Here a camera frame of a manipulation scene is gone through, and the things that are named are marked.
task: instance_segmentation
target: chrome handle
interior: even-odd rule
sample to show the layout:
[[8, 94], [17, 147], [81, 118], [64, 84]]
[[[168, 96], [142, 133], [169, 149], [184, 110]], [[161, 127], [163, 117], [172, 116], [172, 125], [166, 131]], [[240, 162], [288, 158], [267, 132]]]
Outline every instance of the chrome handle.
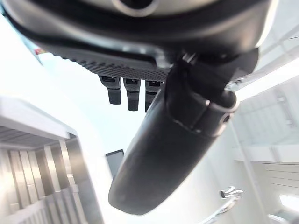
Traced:
[[240, 200], [244, 191], [236, 189], [236, 187], [229, 187], [227, 190], [221, 190], [220, 196], [223, 199], [229, 199], [223, 206], [221, 206], [216, 212], [210, 215], [208, 218], [201, 221], [199, 224], [212, 224], [224, 213], [231, 210], [237, 201]]

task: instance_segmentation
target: perforated grille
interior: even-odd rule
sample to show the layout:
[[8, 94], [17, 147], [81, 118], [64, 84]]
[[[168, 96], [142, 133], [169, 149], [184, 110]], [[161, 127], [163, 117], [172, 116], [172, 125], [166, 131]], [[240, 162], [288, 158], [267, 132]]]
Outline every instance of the perforated grille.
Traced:
[[149, 81], [160, 81], [166, 80], [168, 75], [167, 71], [164, 70], [143, 70], [133, 69], [122, 65], [106, 64], [106, 63], [86, 63], [86, 61], [78, 62], [83, 67], [90, 70], [100, 76], [120, 77], [120, 78], [131, 78], [131, 79], [142, 79]]

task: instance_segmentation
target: white panel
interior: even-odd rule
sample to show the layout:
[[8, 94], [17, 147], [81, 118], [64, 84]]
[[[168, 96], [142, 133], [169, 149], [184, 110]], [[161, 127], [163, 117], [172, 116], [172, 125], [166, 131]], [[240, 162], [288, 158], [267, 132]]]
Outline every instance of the white panel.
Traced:
[[299, 173], [280, 172], [280, 171], [266, 171], [268, 177], [290, 179], [299, 181]]
[[66, 129], [13, 98], [0, 98], [0, 123], [22, 132], [51, 139], [68, 139]]
[[278, 9], [276, 12], [274, 25], [272, 32], [275, 34], [277, 39], [282, 38], [292, 29], [298, 25], [299, 13], [299, 1], [293, 0], [281, 0], [279, 1]]
[[299, 188], [299, 181], [270, 177], [273, 184]]
[[265, 169], [270, 171], [281, 171], [281, 172], [293, 172], [299, 173], [299, 165], [290, 164], [267, 164], [265, 163]]
[[256, 70], [262, 69], [264, 66], [268, 65], [269, 63], [279, 58], [280, 56], [283, 56], [284, 54], [285, 54], [284, 49], [280, 45], [277, 45], [270, 52], [267, 52], [266, 55], [263, 55], [262, 59], [259, 60], [256, 65]]
[[275, 158], [273, 157], [269, 146], [246, 147], [245, 150], [249, 152], [252, 161], [275, 162]]
[[276, 146], [276, 151], [281, 162], [299, 162], [299, 145]]

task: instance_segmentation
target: metal slat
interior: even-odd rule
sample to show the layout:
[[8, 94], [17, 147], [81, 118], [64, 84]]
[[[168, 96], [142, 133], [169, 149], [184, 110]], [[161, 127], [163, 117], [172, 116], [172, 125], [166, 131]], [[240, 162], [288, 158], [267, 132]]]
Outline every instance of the metal slat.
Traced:
[[43, 199], [45, 197], [45, 192], [43, 189], [43, 183], [42, 183], [40, 170], [38, 168], [38, 164], [37, 164], [37, 160], [36, 160], [36, 154], [34, 151], [30, 151], [30, 152], [28, 152], [28, 156], [29, 156], [29, 162], [31, 165], [32, 175], [33, 175], [34, 182], [36, 185], [38, 198]]
[[29, 162], [29, 156], [27, 151], [20, 151], [21, 161], [23, 165], [23, 170], [25, 174], [26, 184], [30, 196], [31, 203], [35, 203], [38, 201], [37, 191], [35, 182], [33, 179], [33, 174], [31, 170], [31, 165]]
[[14, 184], [14, 177], [11, 170], [11, 164], [9, 161], [8, 151], [0, 150], [0, 160], [2, 164], [3, 179], [5, 183], [5, 188], [7, 189], [7, 198], [9, 202], [9, 208], [11, 213], [15, 213], [20, 209], [18, 202], [18, 197], [16, 193], [16, 186]]
[[68, 177], [68, 180], [69, 180], [69, 183], [70, 183], [70, 186], [71, 186], [71, 192], [72, 192], [73, 199], [74, 199], [74, 202], [75, 202], [75, 206], [76, 206], [76, 209], [77, 209], [78, 217], [79, 217], [80, 223], [85, 224], [85, 223], [87, 223], [87, 220], [86, 220], [84, 210], [83, 210], [83, 207], [82, 207], [82, 203], [81, 203], [81, 200], [80, 200], [80, 197], [79, 197], [78, 186], [75, 183], [75, 179], [74, 179], [74, 176], [73, 176], [73, 173], [72, 173], [72, 170], [71, 170], [71, 162], [70, 162], [70, 158], [69, 158], [69, 153], [67, 151], [66, 143], [63, 140], [60, 140], [59, 144], [60, 144], [60, 148], [61, 148], [61, 151], [62, 151], [62, 157], [63, 157], [63, 160], [64, 160], [66, 175]]
[[65, 205], [69, 213], [70, 221], [72, 224], [79, 224], [78, 217], [76, 213], [76, 209], [74, 208], [72, 194], [70, 192], [71, 190], [69, 188], [63, 189], [62, 194], [64, 197]]
[[22, 204], [22, 208], [26, 208], [30, 205], [30, 199], [28, 195], [26, 180], [24, 177], [23, 167], [21, 164], [21, 159], [19, 152], [10, 151], [11, 161], [12, 161], [12, 170], [14, 173], [17, 189], [20, 196], [20, 202]]
[[63, 198], [62, 192], [61, 191], [60, 192], [55, 192], [54, 193], [54, 198], [55, 198], [56, 203], [57, 203], [57, 208], [59, 210], [59, 214], [60, 214], [62, 223], [63, 224], [69, 224], [70, 221], [69, 221], [67, 210], [66, 210], [66, 207], [65, 207], [65, 204], [64, 204], [64, 198]]
[[46, 203], [47, 207], [49, 208], [51, 222], [53, 224], [61, 224], [53, 195], [49, 195], [46, 197]]
[[45, 151], [45, 157], [46, 157], [47, 164], [48, 164], [50, 178], [51, 178], [52, 184], [53, 184], [53, 189], [55, 191], [54, 198], [55, 198], [56, 203], [57, 203], [57, 208], [59, 210], [60, 218], [61, 218], [61, 221], [62, 221], [63, 224], [68, 224], [69, 219], [67, 217], [66, 208], [65, 208], [65, 205], [64, 205], [64, 202], [63, 202], [63, 198], [61, 197], [61, 189], [60, 189], [60, 185], [59, 185], [58, 176], [57, 176], [57, 173], [56, 173], [55, 163], [54, 163], [52, 152], [51, 152], [51, 147], [50, 146], [45, 146], [44, 151]]

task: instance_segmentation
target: light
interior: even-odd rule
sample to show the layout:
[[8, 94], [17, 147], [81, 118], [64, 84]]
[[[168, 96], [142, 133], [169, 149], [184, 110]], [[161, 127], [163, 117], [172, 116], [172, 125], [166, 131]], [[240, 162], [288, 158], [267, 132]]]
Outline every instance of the light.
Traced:
[[299, 75], [299, 58], [269, 73], [268, 75], [265, 75], [253, 83], [250, 83], [235, 93], [239, 101], [243, 101], [294, 78], [297, 75]]
[[299, 212], [299, 197], [280, 195], [279, 198], [283, 206]]

